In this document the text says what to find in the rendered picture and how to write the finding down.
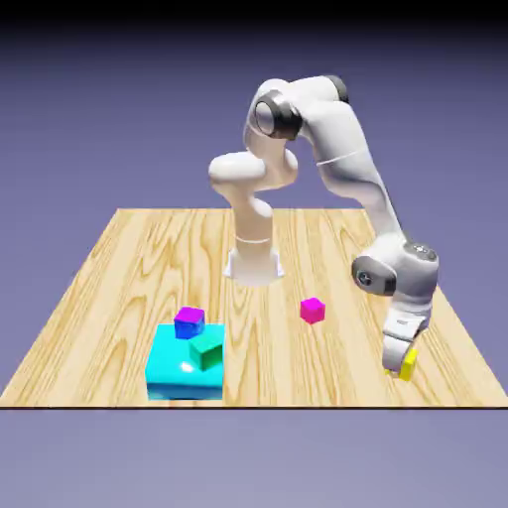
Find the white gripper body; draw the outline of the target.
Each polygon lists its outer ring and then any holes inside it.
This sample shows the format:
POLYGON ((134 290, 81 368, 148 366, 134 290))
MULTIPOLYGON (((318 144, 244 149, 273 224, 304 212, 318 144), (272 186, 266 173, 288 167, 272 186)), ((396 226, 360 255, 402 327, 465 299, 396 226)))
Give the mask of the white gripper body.
POLYGON ((382 365, 385 369, 399 372, 406 354, 413 349, 413 343, 392 335, 383 336, 382 365))

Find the small yellow cube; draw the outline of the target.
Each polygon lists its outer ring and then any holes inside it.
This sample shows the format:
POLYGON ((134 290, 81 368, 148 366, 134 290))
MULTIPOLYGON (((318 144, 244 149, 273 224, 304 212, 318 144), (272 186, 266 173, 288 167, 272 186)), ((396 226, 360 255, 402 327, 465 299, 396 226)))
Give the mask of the small yellow cube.
POLYGON ((418 358, 418 350, 413 348, 406 354, 405 358, 403 359, 399 372, 386 369, 385 373, 391 376, 392 378, 398 378, 403 381, 409 382, 415 371, 417 365, 417 358, 418 358))

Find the small magenta cube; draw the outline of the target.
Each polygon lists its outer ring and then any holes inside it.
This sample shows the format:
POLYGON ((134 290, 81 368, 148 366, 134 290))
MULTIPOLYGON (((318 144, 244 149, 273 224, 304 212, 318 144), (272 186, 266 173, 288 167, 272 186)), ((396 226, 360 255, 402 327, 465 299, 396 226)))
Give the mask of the small magenta cube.
POLYGON ((302 300, 300 304, 300 317, 309 324, 324 320, 325 304, 318 298, 302 300))

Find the small green cube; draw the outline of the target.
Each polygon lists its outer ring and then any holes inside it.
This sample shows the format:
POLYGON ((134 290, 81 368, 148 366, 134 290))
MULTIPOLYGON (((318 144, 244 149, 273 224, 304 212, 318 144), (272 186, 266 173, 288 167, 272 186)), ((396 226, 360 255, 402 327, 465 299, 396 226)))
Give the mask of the small green cube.
POLYGON ((189 342, 190 359, 202 371, 222 362, 223 338, 216 334, 204 333, 189 342))

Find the small blue cube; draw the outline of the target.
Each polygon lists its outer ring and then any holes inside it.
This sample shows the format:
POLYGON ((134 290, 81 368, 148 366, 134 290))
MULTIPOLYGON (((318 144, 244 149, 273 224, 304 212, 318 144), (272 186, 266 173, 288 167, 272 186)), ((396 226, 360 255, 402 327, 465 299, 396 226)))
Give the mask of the small blue cube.
POLYGON ((182 307, 174 318, 176 338, 191 339, 202 333, 205 326, 205 313, 203 309, 182 307))

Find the large cyan box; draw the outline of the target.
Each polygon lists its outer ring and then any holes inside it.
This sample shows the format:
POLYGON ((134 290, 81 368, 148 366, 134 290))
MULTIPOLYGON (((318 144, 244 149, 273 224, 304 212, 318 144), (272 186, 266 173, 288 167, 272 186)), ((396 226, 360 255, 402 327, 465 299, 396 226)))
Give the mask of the large cyan box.
MULTIPOLYGON (((223 349, 225 327, 207 324, 202 333, 221 335, 223 349)), ((222 362, 200 370, 190 358, 191 339, 179 339, 173 324, 160 324, 145 368, 150 400, 220 400, 223 388, 222 362)))

